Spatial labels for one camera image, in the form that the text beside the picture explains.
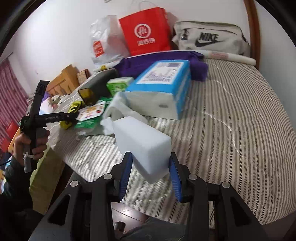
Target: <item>green box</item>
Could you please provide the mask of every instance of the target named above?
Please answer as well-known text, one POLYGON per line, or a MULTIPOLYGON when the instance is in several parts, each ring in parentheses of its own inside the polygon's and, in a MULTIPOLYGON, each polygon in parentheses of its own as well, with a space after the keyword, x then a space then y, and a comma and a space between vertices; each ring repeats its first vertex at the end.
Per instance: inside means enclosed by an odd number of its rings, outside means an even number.
POLYGON ((107 82, 106 86, 110 91, 111 95, 114 96, 117 92, 124 91, 126 87, 134 81, 133 77, 122 77, 111 79, 107 82))

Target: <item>red logo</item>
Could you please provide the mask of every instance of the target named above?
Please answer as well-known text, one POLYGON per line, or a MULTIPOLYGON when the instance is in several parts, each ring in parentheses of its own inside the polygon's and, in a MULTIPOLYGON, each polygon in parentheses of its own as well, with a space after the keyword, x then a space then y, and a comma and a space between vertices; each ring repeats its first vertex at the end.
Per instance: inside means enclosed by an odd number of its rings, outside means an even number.
POLYGON ((151 28, 147 24, 140 23, 135 27, 134 32, 138 38, 145 39, 151 34, 151 28))
POLYGON ((101 41, 94 41, 93 49, 94 49, 94 55, 96 56, 96 58, 105 53, 103 50, 101 41))

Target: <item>curtain rod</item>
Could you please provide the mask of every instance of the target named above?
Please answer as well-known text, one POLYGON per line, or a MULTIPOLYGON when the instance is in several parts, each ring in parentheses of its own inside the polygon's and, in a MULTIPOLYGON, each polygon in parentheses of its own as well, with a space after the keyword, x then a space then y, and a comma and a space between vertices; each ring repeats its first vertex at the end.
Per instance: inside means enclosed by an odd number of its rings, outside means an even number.
POLYGON ((9 56, 11 56, 13 54, 13 52, 11 52, 9 55, 7 55, 7 57, 6 58, 4 58, 2 61, 1 61, 1 63, 0 64, 2 64, 3 62, 4 62, 4 60, 5 59, 7 59, 9 56))

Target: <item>tiled floor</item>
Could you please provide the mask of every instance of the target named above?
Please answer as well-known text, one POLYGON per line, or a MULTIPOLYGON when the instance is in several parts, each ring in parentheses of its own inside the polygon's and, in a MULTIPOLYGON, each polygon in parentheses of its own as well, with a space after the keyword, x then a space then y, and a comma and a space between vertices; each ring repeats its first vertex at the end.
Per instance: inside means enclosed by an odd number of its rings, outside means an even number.
POLYGON ((136 211, 123 203, 112 202, 111 207, 113 223, 118 221, 124 222, 126 224, 124 232, 128 232, 135 227, 141 226, 148 218, 147 215, 136 211))

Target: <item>human hand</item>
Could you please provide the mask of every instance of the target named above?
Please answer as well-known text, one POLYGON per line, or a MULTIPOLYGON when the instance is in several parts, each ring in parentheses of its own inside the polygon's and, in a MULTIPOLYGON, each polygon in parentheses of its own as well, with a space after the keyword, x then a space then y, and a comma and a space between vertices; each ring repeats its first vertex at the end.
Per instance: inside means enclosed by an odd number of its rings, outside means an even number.
MULTIPOLYGON (((32 150, 34 160, 39 160, 43 157, 44 151, 47 148, 46 143, 48 142, 47 137, 49 135, 49 130, 46 130, 46 136, 36 140, 36 148, 32 150)), ((24 133, 21 133, 17 138, 15 138, 13 156, 22 166, 24 166, 24 145, 30 145, 30 143, 31 140, 24 133)))

